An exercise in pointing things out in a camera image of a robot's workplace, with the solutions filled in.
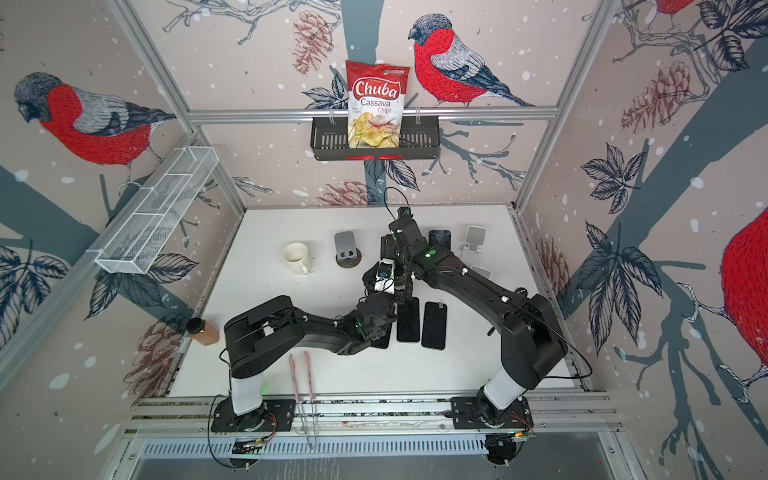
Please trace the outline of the large black reflective phone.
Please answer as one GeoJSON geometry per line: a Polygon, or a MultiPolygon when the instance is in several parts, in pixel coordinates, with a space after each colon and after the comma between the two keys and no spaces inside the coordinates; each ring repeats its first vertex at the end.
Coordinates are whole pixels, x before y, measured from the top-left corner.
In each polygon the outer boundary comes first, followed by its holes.
{"type": "Polygon", "coordinates": [[[386,350],[390,344],[391,334],[392,326],[387,326],[380,338],[371,341],[371,347],[380,350],[386,350]]]}

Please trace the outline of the purple-edged black phone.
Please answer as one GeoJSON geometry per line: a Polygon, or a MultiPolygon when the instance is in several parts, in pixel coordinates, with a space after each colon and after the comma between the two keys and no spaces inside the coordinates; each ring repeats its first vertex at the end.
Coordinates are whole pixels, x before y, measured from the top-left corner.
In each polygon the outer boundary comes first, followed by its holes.
{"type": "Polygon", "coordinates": [[[396,262],[397,258],[398,249],[394,237],[392,235],[382,236],[380,242],[380,260],[396,262]]]}

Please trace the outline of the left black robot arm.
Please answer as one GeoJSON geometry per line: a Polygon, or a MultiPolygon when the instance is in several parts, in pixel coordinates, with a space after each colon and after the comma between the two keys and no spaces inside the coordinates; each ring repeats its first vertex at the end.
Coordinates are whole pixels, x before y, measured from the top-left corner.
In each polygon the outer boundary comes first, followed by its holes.
{"type": "Polygon", "coordinates": [[[279,295],[231,318],[224,325],[233,414],[246,416],[263,408],[262,374],[294,347],[355,355],[383,338],[397,321],[397,308],[413,297],[409,274],[384,263],[363,276],[365,292],[349,313],[326,318],[295,306],[279,295]]]}

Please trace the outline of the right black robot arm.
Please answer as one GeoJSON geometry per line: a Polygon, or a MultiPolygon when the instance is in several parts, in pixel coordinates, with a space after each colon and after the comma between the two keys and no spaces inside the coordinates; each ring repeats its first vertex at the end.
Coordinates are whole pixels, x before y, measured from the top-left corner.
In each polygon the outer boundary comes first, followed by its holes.
{"type": "Polygon", "coordinates": [[[471,270],[451,250],[430,245],[407,207],[398,209],[389,230],[407,274],[454,296],[500,334],[501,367],[478,391],[478,405],[488,414],[508,410],[564,359],[568,345],[547,298],[508,290],[471,270]]]}

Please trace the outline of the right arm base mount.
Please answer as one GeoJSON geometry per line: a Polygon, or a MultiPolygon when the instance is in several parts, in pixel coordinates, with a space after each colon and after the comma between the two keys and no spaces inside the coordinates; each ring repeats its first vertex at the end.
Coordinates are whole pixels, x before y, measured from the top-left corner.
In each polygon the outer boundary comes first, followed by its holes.
{"type": "Polygon", "coordinates": [[[533,428],[528,401],[525,397],[514,400],[505,409],[496,408],[489,400],[480,397],[453,397],[443,415],[451,419],[457,430],[472,429],[522,429],[533,428]]]}

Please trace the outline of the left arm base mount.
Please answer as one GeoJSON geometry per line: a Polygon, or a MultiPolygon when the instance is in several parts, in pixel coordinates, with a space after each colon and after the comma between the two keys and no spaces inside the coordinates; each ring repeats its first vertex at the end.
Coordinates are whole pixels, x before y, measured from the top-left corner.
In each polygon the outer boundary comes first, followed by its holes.
{"type": "Polygon", "coordinates": [[[287,432],[292,428],[296,401],[266,399],[256,410],[242,415],[234,413],[230,398],[220,401],[211,415],[213,433],[287,432]]]}

